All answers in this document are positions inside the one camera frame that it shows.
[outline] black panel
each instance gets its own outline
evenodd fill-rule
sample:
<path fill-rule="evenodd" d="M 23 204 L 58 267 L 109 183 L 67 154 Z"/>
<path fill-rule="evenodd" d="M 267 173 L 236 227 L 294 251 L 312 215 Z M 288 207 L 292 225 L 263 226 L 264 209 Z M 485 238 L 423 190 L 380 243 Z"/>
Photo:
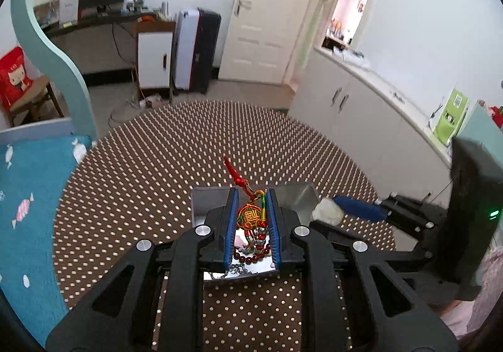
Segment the black panel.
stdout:
<path fill-rule="evenodd" d="M 31 336 L 0 289 L 0 350 L 5 352 L 44 352 Z"/>
<path fill-rule="evenodd" d="M 452 146 L 451 201 L 435 270 L 468 289 L 501 217 L 503 169 L 478 143 L 454 138 Z"/>
<path fill-rule="evenodd" d="M 94 85 L 116 84 L 119 82 L 132 82 L 131 69 L 102 71 L 90 74 L 82 74 L 88 87 Z"/>
<path fill-rule="evenodd" d="M 194 44 L 190 90 L 206 94 L 212 79 L 213 59 L 222 17 L 213 11 L 198 10 L 199 24 Z"/>

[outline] red pillow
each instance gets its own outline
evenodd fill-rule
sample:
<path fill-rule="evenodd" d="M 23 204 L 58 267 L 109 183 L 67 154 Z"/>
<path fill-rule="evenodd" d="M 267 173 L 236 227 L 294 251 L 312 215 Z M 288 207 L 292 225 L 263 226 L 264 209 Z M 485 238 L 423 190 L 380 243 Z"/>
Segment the red pillow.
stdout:
<path fill-rule="evenodd" d="M 33 80 L 26 76 L 25 57 L 16 47 L 0 59 L 0 97 L 6 111 L 31 87 Z"/>

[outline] cabinet door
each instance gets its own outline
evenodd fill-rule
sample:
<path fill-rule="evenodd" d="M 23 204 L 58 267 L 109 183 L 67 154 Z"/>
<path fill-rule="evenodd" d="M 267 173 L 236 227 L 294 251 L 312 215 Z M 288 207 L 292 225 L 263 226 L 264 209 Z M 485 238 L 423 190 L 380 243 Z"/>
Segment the cabinet door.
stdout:
<path fill-rule="evenodd" d="M 351 77 L 348 89 L 334 109 L 338 117 L 331 129 L 331 139 L 369 176 L 396 137 L 401 116 L 355 77 Z"/>
<path fill-rule="evenodd" d="M 423 199 L 429 192 L 437 196 L 450 182 L 449 168 L 432 147 L 407 121 L 370 172 L 371 182 L 381 197 L 392 191 Z M 450 186 L 434 202 L 449 204 Z"/>
<path fill-rule="evenodd" d="M 295 93 L 288 115 L 329 137 L 350 75 L 335 62 L 312 51 L 302 82 Z"/>
<path fill-rule="evenodd" d="M 138 35 L 138 80 L 141 88 L 169 88 L 173 33 Z"/>

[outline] door handle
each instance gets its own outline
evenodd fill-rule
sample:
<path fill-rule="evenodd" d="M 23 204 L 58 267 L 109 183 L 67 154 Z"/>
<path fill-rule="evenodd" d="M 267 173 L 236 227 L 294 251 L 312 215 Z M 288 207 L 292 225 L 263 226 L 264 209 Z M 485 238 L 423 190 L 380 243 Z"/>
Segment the door handle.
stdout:
<path fill-rule="evenodd" d="M 340 102 L 340 105 L 339 105 L 339 112 L 341 112 L 343 110 L 344 104 L 346 103 L 348 98 L 349 98 L 349 94 L 344 95 L 343 100 Z"/>
<path fill-rule="evenodd" d="M 252 2 L 249 0 L 236 0 L 236 8 L 234 10 L 234 15 L 236 17 L 240 16 L 241 8 L 244 7 L 247 10 L 252 8 Z"/>
<path fill-rule="evenodd" d="M 335 104 L 335 99 L 342 92 L 342 90 L 343 90 L 343 88 L 339 87 L 338 90 L 335 92 L 334 96 L 332 97 L 332 106 Z"/>

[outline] wooden chair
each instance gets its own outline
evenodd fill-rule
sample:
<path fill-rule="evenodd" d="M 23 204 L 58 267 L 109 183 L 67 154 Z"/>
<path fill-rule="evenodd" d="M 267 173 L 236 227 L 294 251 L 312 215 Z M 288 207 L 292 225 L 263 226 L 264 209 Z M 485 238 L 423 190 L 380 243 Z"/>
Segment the wooden chair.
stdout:
<path fill-rule="evenodd" d="M 7 112 L 11 127 L 14 126 L 14 118 L 25 111 L 29 111 L 33 119 L 38 120 L 40 118 L 40 108 L 50 99 L 56 107 L 59 116 L 63 118 L 64 115 L 58 104 L 56 96 L 54 95 L 54 91 L 52 90 L 50 79 L 49 77 L 43 75 L 33 81 L 33 84 L 28 91 L 26 91 L 26 93 L 18 99 Z"/>

